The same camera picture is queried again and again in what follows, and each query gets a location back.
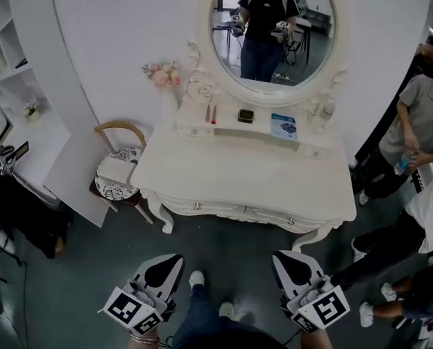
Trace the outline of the clear plastic water bottle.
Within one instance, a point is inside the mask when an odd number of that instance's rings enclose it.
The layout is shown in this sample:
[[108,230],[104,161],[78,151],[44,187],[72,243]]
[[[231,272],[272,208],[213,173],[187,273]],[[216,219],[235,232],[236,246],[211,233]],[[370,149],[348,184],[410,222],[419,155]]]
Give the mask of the clear plastic water bottle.
[[410,160],[413,156],[413,151],[405,151],[394,166],[394,173],[397,176],[405,174],[409,168]]

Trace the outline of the person's black shirt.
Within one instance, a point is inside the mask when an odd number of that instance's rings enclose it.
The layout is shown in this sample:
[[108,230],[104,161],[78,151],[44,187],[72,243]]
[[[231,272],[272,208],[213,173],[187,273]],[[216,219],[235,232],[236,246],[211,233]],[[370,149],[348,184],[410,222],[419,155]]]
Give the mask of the person's black shirt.
[[173,349],[286,349],[265,332],[229,328],[211,334],[194,335]]

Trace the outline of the pink flower bouquet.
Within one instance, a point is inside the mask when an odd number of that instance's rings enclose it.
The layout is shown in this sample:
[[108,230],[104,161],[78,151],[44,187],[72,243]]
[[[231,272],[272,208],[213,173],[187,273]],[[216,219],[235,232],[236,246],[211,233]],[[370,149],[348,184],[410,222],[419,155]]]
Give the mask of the pink flower bouquet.
[[179,65],[176,61],[144,64],[141,70],[159,91],[168,91],[181,84]]

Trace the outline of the white dressing table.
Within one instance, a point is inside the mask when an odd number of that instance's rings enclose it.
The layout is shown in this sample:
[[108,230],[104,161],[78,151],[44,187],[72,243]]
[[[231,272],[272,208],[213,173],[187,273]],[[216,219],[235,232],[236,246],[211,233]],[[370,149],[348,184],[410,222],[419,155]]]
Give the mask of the white dressing table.
[[[313,99],[289,107],[263,107],[247,103],[220,90],[201,64],[195,42],[190,43],[195,68],[182,102],[171,109],[153,132],[131,176],[150,211],[172,232],[173,215],[158,194],[172,198],[220,201],[297,214],[325,220],[309,233],[297,233],[293,248],[324,239],[331,230],[353,221],[357,210],[349,177],[347,157],[333,123],[315,126],[308,119]],[[210,122],[206,108],[210,105]],[[217,106],[216,124],[211,123]],[[252,124],[238,121],[238,111],[254,112]],[[270,134],[271,114],[294,117],[298,141]],[[214,129],[210,138],[183,135],[177,125]],[[296,152],[300,144],[334,149],[326,159],[311,159]],[[232,220],[260,222],[247,214],[215,215]]]

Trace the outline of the person's blue jeans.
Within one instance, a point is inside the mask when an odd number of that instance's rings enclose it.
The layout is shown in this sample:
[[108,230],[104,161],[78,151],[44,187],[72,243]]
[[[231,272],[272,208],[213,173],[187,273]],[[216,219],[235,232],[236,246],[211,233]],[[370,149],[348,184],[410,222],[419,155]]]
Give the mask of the person's blue jeans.
[[260,332],[252,326],[220,317],[206,287],[196,284],[191,288],[189,310],[174,335],[171,349],[184,349],[186,344],[200,337],[236,331]]

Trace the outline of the clear glass bottle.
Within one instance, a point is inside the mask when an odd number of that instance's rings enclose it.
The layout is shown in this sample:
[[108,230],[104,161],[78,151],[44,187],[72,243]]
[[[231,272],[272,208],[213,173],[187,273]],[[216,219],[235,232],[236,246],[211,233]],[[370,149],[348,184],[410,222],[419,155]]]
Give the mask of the clear glass bottle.
[[335,110],[335,100],[327,99],[321,102],[316,102],[313,103],[312,107],[310,108],[308,119],[310,122],[320,120],[327,123],[330,121]]

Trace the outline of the person's left forearm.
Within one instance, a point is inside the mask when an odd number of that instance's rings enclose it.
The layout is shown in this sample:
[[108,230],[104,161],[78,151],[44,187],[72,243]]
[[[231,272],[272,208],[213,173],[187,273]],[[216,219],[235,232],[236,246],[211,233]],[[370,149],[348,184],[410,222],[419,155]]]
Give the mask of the person's left forearm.
[[159,339],[156,336],[153,337],[138,337],[136,335],[130,335],[130,341],[127,349],[158,349]]

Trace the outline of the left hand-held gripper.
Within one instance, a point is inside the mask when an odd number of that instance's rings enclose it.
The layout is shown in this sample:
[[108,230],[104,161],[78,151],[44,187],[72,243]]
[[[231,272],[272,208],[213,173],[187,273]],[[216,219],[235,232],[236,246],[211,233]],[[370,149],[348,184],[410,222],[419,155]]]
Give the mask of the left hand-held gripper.
[[[137,270],[137,281],[116,287],[100,313],[137,336],[145,336],[169,320],[176,310],[170,295],[177,289],[184,268],[180,254],[165,254],[145,261]],[[141,285],[143,282],[153,293]]]

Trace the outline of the white shelf unit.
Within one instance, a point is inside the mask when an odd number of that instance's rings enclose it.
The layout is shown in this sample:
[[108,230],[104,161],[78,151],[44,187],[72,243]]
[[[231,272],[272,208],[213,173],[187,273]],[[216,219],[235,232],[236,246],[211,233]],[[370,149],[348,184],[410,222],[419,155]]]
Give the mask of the white shelf unit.
[[[29,142],[29,151],[15,165],[15,178],[43,200],[56,201],[45,181],[70,134],[28,63],[15,14],[11,0],[0,0],[0,143],[19,148]],[[39,104],[36,123],[28,123],[23,115],[29,100]]]

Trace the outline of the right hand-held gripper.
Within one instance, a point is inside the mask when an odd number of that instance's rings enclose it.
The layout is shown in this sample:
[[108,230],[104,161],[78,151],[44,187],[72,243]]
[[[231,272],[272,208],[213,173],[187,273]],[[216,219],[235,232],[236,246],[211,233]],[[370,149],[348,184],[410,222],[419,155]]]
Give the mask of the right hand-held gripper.
[[[313,334],[324,330],[350,312],[340,286],[334,286],[324,275],[315,258],[294,251],[280,251],[272,255],[279,287],[289,299],[281,310],[304,332]],[[299,293],[299,287],[311,284]]]

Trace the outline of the oval white framed mirror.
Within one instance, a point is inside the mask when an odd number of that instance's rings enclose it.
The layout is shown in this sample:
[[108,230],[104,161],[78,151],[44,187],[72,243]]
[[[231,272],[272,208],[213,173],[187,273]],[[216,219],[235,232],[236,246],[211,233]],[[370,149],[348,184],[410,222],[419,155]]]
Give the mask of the oval white framed mirror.
[[349,15],[345,0],[330,0],[330,2],[335,23],[335,37],[330,53],[316,73],[295,87],[273,92],[258,91],[243,85],[224,69],[217,57],[211,37],[211,13],[214,0],[200,0],[198,5],[195,44],[200,51],[201,64],[220,90],[253,105],[289,107],[321,97],[332,99],[347,73]]

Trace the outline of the small potted flowers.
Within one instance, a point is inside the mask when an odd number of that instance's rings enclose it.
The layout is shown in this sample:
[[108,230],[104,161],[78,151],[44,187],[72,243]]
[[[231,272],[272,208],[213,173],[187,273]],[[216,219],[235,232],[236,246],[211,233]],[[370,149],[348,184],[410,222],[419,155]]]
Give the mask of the small potted flowers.
[[41,117],[38,102],[36,100],[29,100],[24,104],[23,115],[28,123],[36,123]]

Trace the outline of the wooden chair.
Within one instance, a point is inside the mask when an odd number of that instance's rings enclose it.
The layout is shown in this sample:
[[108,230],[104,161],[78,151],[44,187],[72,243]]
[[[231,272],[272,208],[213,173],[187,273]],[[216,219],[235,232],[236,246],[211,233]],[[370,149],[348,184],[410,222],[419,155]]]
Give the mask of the wooden chair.
[[[139,142],[140,142],[139,149],[141,149],[142,152],[144,151],[145,147],[147,146],[147,143],[145,141],[145,136],[143,135],[143,133],[135,125],[133,125],[129,122],[126,122],[126,121],[109,121],[107,123],[99,125],[98,127],[95,127],[94,131],[105,140],[106,139],[105,130],[107,130],[107,129],[125,129],[127,131],[132,132],[134,135],[136,135],[137,139],[139,140]],[[110,200],[107,200],[106,198],[104,198],[103,196],[101,196],[99,191],[95,188],[94,178],[92,179],[92,182],[89,186],[89,191],[90,191],[90,193],[92,193],[96,197],[100,198],[114,212],[118,212],[118,208],[115,206],[115,204],[124,204],[127,206],[131,206],[131,207],[134,207],[145,218],[147,223],[153,224],[153,220],[148,216],[146,211],[140,206],[140,203],[139,203],[140,199],[141,199],[140,191],[137,194],[135,194],[134,196],[132,196],[131,198],[128,198],[126,200],[110,201]]]

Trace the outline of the person's right forearm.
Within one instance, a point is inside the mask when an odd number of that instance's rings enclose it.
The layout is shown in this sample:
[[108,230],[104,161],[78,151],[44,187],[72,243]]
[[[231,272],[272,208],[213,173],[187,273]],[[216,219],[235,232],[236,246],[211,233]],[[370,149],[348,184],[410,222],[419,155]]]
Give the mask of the person's right forearm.
[[300,334],[300,349],[333,349],[326,330]]

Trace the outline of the flat white box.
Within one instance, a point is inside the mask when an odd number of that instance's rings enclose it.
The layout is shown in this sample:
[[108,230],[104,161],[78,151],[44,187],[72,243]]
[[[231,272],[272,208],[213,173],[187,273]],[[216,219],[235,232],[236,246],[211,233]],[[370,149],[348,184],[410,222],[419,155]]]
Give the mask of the flat white box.
[[97,168],[97,174],[108,181],[117,183],[123,186],[130,186],[130,177],[136,165],[128,162],[105,157]]

